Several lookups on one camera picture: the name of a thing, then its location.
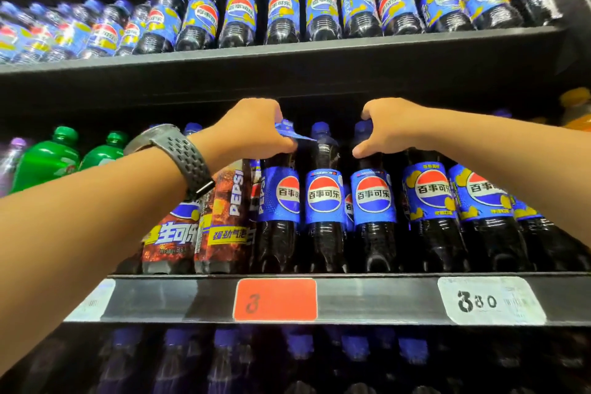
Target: orange price tag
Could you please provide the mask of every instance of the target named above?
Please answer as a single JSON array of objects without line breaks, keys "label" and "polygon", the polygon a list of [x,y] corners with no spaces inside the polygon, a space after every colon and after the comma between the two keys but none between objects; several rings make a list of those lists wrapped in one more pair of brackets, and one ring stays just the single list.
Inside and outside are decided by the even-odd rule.
[{"label": "orange price tag", "polygon": [[314,321],[318,297],[314,279],[240,279],[234,300],[235,321]]}]

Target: white price tag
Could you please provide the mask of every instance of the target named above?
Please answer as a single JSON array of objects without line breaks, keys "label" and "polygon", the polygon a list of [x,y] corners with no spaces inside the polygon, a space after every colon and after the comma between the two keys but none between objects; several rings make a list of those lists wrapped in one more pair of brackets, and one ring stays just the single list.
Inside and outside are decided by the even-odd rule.
[{"label": "white price tag", "polygon": [[111,300],[111,296],[115,290],[115,280],[103,280],[88,296],[74,308],[70,313],[65,323],[95,323],[100,321],[100,317],[105,313],[107,305]]},{"label": "white price tag", "polygon": [[546,313],[525,279],[444,277],[437,281],[447,316],[459,325],[543,325]]}]

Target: green bottle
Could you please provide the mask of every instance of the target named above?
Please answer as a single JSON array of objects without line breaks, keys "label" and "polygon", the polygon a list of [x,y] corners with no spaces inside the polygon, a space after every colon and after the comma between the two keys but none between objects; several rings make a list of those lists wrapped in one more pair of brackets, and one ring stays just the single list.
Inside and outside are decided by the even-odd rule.
[{"label": "green bottle", "polygon": [[77,141],[76,130],[59,126],[51,140],[29,148],[18,164],[11,193],[75,172],[80,164],[80,155],[72,147]]},{"label": "green bottle", "polygon": [[127,144],[127,134],[121,131],[111,131],[107,136],[107,144],[99,145],[88,152],[82,159],[79,170],[104,165],[123,157],[123,148]]}]

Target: person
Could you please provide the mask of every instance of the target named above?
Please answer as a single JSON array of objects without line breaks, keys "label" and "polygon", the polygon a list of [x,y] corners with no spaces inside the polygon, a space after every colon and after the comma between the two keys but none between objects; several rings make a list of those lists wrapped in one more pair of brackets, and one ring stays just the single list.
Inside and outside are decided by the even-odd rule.
[{"label": "person", "polygon": [[[275,100],[240,100],[188,138],[211,174],[238,159],[296,149],[274,125]],[[368,102],[373,133],[356,158],[408,147],[435,149],[482,175],[558,226],[591,243],[591,135],[535,123],[419,106],[402,98]],[[0,199],[4,259],[0,373],[45,338],[184,198],[185,179],[152,147],[104,166]]]}]

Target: watch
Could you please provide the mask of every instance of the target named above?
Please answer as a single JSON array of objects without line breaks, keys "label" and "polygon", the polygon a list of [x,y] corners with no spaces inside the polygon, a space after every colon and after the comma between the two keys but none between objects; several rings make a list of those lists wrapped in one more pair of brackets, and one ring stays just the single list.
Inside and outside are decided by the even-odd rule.
[{"label": "watch", "polygon": [[127,144],[123,155],[151,146],[164,151],[181,170],[188,186],[185,203],[197,201],[215,187],[203,156],[174,125],[165,123],[145,130]]}]

